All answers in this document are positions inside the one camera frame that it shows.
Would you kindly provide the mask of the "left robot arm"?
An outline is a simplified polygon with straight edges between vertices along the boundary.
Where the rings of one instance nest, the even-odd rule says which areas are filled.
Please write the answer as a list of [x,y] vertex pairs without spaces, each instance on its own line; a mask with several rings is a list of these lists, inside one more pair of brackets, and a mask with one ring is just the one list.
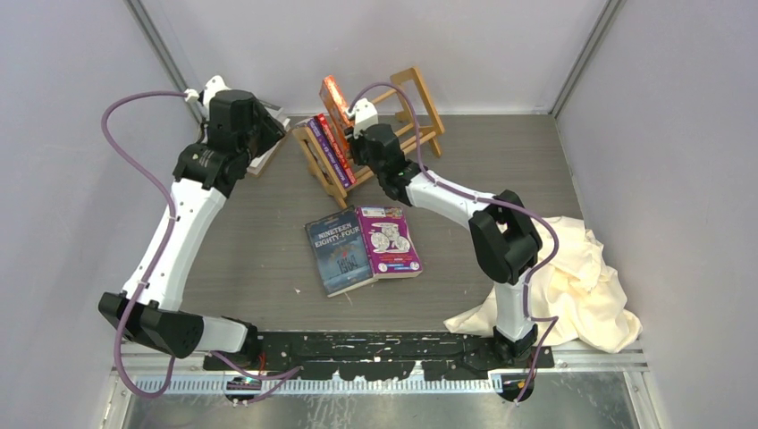
[[211,223],[250,162],[283,139],[285,130],[246,90],[206,89],[200,99],[206,138],[180,152],[171,187],[159,188],[167,207],[146,254],[120,292],[102,295],[98,311],[116,329],[118,341],[174,358],[224,352],[236,367],[248,369],[261,355],[256,326],[184,312],[181,303]]

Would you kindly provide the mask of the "magenta paperback book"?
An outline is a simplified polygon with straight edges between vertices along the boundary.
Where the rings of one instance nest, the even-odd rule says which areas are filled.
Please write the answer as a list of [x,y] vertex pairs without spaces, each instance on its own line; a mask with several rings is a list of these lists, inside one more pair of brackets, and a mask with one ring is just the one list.
[[401,207],[359,206],[356,215],[377,280],[415,278],[423,272]]

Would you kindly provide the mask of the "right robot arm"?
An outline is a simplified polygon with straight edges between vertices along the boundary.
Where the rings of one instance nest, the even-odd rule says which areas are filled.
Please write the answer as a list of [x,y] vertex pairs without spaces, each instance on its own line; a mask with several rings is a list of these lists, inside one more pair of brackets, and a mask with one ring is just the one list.
[[427,209],[469,232],[476,261],[493,281],[497,358],[505,366],[520,366],[537,340],[536,323],[526,311],[526,283],[542,240],[518,195],[510,190],[482,194],[444,181],[406,157],[388,124],[346,134],[353,160],[371,170],[387,197]]

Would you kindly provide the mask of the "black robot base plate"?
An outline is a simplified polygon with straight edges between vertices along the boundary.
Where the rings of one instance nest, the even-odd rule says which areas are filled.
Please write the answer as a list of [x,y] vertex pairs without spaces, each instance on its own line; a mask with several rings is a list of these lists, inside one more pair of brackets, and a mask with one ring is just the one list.
[[419,366],[423,379],[485,379],[493,370],[526,371],[533,355],[506,359],[492,338],[447,332],[261,332],[260,355],[239,362],[247,370],[284,373],[300,366],[302,380],[405,380]]

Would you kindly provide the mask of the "blue Nineteen Eighty-Four book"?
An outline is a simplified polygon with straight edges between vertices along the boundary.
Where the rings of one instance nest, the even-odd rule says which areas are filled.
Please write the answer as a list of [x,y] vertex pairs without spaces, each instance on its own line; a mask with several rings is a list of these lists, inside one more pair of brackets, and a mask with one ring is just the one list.
[[376,282],[354,206],[304,226],[328,298]]

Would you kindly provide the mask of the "orange 78-Storey Treehouse book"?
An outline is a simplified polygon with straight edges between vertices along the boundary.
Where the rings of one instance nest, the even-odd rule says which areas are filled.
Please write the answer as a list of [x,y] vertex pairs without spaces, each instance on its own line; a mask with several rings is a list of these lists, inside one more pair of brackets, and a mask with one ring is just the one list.
[[332,120],[335,133],[343,142],[346,142],[346,131],[353,127],[348,117],[349,105],[332,75],[323,78],[319,96]]

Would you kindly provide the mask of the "purple 52-Storey Treehouse book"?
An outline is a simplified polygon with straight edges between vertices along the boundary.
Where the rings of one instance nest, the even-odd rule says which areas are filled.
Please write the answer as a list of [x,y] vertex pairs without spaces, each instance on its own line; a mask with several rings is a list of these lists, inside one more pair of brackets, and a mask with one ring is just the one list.
[[345,173],[345,171],[343,170],[341,163],[338,160],[337,155],[333,151],[333,145],[330,143],[330,141],[324,134],[324,129],[322,127],[321,122],[318,119],[318,116],[312,116],[306,120],[303,120],[298,123],[298,126],[299,127],[307,126],[311,130],[311,132],[314,134],[316,138],[316,145],[319,147],[320,151],[326,157],[328,164],[332,167],[333,171],[335,172],[339,183],[344,189],[348,188],[351,185],[348,174]]

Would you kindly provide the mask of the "red Treehouse book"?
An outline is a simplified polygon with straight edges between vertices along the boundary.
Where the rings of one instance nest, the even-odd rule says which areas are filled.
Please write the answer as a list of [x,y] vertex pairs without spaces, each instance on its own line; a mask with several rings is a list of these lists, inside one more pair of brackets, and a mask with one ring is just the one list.
[[317,119],[319,125],[321,126],[321,129],[322,129],[322,132],[323,132],[324,136],[326,137],[327,141],[331,145],[332,152],[333,152],[333,154],[335,155],[335,157],[337,159],[338,165],[340,166],[340,171],[341,171],[340,178],[341,178],[341,182],[342,182],[342,187],[344,189],[348,189],[348,188],[350,188],[356,182],[355,175],[352,172],[352,170],[351,170],[351,168],[350,168],[350,166],[348,164],[347,158],[346,158],[345,154],[343,153],[341,147],[339,146],[339,144],[337,142],[337,139],[335,138],[335,135],[332,132],[332,129],[331,129],[331,127],[329,125],[329,122],[326,119],[325,115],[324,114],[317,114],[316,115],[316,119]]

